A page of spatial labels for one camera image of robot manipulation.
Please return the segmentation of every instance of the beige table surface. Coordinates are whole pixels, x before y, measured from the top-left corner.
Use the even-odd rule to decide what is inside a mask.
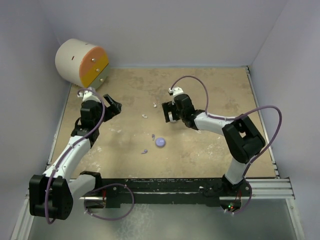
[[[97,141],[72,177],[84,170],[100,172],[103,178],[221,177],[232,158],[223,136],[187,128],[181,121],[165,122],[161,103],[172,100],[168,88],[184,75],[196,76],[207,86],[209,113],[238,116],[256,107],[244,68],[113,68],[97,92],[122,103],[122,112],[101,125]],[[185,78],[177,86],[190,96],[196,109],[205,108],[206,95],[199,82]],[[66,147],[80,116],[78,89],[71,87],[52,162]],[[263,133],[259,115],[253,113],[250,118]],[[165,138],[166,146],[157,148],[152,134]],[[275,176],[269,151],[247,176]]]

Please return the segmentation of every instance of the small purple bead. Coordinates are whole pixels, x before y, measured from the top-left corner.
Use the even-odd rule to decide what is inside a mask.
[[[166,140],[163,137],[158,137],[155,140],[155,145],[159,148],[163,148],[166,145]]]

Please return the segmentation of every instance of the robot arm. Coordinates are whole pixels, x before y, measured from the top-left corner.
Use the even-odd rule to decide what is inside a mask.
[[[162,104],[166,123],[170,120],[182,120],[188,128],[224,136],[232,161],[223,178],[231,188],[238,186],[244,179],[244,173],[251,158],[257,155],[266,144],[256,126],[248,116],[235,119],[196,110],[190,97],[180,87],[169,89],[169,94],[173,98],[172,101]]]
[[[29,205],[30,214],[33,216],[45,216],[46,188],[53,170],[55,170],[55,173],[50,184],[48,200],[48,214],[53,219],[65,220],[71,213],[74,199],[79,199],[84,194],[102,185],[100,173],[88,171],[82,172],[76,180],[70,182],[72,173],[80,160],[97,140],[99,128],[83,140],[79,141],[79,139],[96,127],[102,117],[102,104],[104,104],[90,91],[85,91],[79,97],[82,98],[80,117],[75,121],[71,138],[58,158],[63,158],[61,163],[57,168],[58,161],[56,161],[43,175],[34,175],[30,179]],[[108,94],[103,97],[110,104],[109,107],[104,106],[103,122],[106,122],[121,112],[122,105],[114,101]]]

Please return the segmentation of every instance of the white wall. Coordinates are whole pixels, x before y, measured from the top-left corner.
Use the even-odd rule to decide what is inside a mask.
[[[290,177],[306,239],[320,236],[320,1],[289,0],[252,65],[260,105],[283,112],[273,145],[281,177]],[[263,113],[269,134],[277,115]]]
[[[33,174],[48,160],[68,84],[37,0],[0,2],[0,239],[12,234]]]
[[[104,47],[113,66],[253,62],[287,0],[40,0],[60,42]]]

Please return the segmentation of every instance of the cylindrical object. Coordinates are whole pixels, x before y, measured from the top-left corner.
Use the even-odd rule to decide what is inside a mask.
[[[61,77],[83,88],[98,88],[108,76],[108,65],[107,53],[101,46],[74,38],[63,43],[55,55]]]

